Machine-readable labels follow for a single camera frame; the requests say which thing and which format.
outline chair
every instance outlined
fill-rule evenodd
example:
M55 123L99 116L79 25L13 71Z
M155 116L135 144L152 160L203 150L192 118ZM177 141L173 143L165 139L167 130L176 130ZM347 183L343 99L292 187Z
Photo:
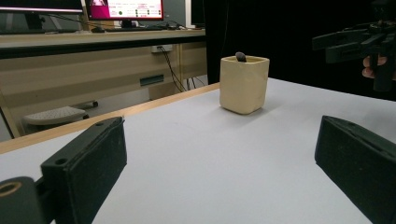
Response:
M64 106L24 117L28 124L40 126L66 123L80 118L87 119L89 115L85 110L72 106Z

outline computer monitor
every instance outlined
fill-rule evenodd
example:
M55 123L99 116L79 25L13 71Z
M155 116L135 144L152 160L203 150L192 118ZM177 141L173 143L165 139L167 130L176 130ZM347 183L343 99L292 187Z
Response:
M191 0L191 25L205 27L204 0Z
M1 0L0 13L21 13L29 29L42 29L41 14L82 15L81 0Z
M121 21L121 27L134 27L132 21L163 21L163 0L85 0L88 20Z

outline electrical outlet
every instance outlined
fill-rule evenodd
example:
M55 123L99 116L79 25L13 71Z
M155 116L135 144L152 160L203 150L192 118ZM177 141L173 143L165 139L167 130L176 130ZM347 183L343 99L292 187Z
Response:
M151 53L158 53L158 52L163 52L164 51L172 51L173 46L172 45L156 45L151 47Z

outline desk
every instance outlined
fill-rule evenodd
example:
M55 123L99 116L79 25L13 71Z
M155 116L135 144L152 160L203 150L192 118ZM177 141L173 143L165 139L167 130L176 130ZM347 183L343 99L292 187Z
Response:
M128 164L93 223L370 223L316 165L319 125L347 119L395 142L396 103L269 78L264 107L240 116L219 106L218 86L125 116ZM0 179L38 179L80 132L1 154Z
M15 137L26 134L23 116L173 83L151 46L173 45L168 56L178 79L206 74L199 30L6 35L0 43L0 106ZM143 85L143 78L154 81Z

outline cable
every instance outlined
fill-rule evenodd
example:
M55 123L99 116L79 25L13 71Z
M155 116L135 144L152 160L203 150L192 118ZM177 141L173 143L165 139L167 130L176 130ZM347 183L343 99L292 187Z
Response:
M162 27L163 29L171 29L170 27L175 27L175 30L190 30L191 28L187 28L184 25L178 23L177 21L162 21L160 23L154 24L154 25L145 25L142 24L141 22L138 22L139 25L143 25L143 26L158 26L158 27Z
M0 108L0 115L1 115L4 123L6 124L6 127L7 127L9 135L11 136L11 138L15 138L14 133L11 131L11 128L9 127L8 121L6 119L6 116L4 115L4 112L3 112L2 108Z
M202 83L203 86L205 85L205 83L204 83L201 79L199 79L198 77L194 77L194 78L196 78L198 81L200 81L200 82Z
M167 63L168 63L168 66L169 66L169 69L171 70L171 75L172 75L172 79L173 79L173 81L174 81L174 83L175 83L175 86L178 88L178 90L179 90L180 92L183 92L183 90L186 91L186 89L184 88L183 83L177 78L177 76L175 75L175 73L174 73L174 71L173 71L173 69L172 69L172 65L171 65L171 62L170 62L170 60L169 60L168 54L166 53L165 48L164 48L164 47L158 47L158 48L163 52L163 56L165 56L165 59L166 59L166 61L167 61ZM183 90L177 85L175 79L176 79L177 82L180 84L180 86L183 88Z
M193 85L193 86L194 86L194 88L196 89L197 87L195 86L194 79L192 78L192 79L191 79L191 81L192 81L192 85Z
M187 90L191 90L191 87L190 87L190 79L189 78L187 78L186 79L186 85L187 85Z
M224 46L225 46L225 41L227 40L227 30L228 30L228 14L230 12L230 3L227 1L227 9L226 9L226 16L225 16L225 30L224 30L224 39L223 39L223 44L221 46L221 54L220 58L223 55L224 52Z

